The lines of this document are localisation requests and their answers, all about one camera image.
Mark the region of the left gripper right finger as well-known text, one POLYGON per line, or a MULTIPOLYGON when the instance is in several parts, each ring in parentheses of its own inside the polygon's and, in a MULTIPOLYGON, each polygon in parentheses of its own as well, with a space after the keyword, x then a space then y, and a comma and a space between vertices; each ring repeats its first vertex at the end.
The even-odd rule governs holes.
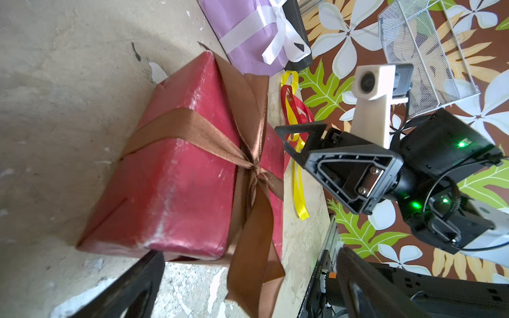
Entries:
POLYGON ((338 252, 337 267, 337 281, 350 317, 428 316, 351 249, 338 252))

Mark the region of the magenta gift box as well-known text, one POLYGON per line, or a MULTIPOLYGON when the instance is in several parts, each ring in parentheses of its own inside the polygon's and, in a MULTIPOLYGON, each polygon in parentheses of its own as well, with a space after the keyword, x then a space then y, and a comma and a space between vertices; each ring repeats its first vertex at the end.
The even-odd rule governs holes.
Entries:
POLYGON ((245 222, 240 167, 284 177, 282 140, 266 122, 269 77, 201 53, 160 82, 78 241, 80 251, 225 260, 245 222))

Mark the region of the red ribbon bow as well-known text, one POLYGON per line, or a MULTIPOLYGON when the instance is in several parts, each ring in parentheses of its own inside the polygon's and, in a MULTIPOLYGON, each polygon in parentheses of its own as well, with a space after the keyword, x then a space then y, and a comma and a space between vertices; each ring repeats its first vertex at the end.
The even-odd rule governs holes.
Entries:
MULTIPOLYGON (((299 125, 315 121, 310 108, 294 95, 292 86, 283 85, 280 96, 286 125, 299 125)), ((297 152, 300 152, 304 148, 307 138, 307 133, 296 133, 290 135, 286 140, 297 152)))

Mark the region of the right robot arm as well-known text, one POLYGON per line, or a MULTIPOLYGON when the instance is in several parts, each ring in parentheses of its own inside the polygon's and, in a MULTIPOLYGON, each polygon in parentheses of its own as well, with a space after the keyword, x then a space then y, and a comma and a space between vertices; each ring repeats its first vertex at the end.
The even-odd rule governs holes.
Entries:
POLYGON ((417 117, 383 148, 324 123, 279 126, 295 162, 331 195, 345 232, 325 249, 301 317, 507 317, 508 212, 467 190, 508 156, 446 110, 417 117))

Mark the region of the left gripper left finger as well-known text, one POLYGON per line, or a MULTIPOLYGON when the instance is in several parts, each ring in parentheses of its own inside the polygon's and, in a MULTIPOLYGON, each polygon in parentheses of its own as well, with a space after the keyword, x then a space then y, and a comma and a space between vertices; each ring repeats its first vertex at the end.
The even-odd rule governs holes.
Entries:
POLYGON ((151 250, 73 317, 150 317, 164 267, 163 254, 151 250))

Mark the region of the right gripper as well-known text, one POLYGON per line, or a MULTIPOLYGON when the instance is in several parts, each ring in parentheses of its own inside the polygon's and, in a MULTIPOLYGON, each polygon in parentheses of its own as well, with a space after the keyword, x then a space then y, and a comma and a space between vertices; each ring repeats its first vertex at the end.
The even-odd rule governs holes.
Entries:
POLYGON ((388 148, 323 122, 278 126, 286 153, 351 213, 395 201, 417 239, 454 254, 497 248, 494 209, 460 181, 503 161, 500 149, 445 110, 412 119, 388 148))

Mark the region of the brown ribbon bow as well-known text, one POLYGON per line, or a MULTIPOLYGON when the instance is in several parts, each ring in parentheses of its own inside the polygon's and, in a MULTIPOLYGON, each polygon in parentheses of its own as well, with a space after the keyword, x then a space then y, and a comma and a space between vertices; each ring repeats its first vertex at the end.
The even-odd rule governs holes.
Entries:
POLYGON ((236 146, 203 116, 175 109, 136 130, 121 155, 127 156, 163 139, 182 139, 239 167, 232 215, 244 217, 235 235, 227 277, 227 299, 249 317, 271 317, 285 278, 273 243, 274 216, 270 196, 284 198, 284 182, 261 166, 265 146, 269 77, 241 74, 215 54, 228 106, 243 142, 236 146))

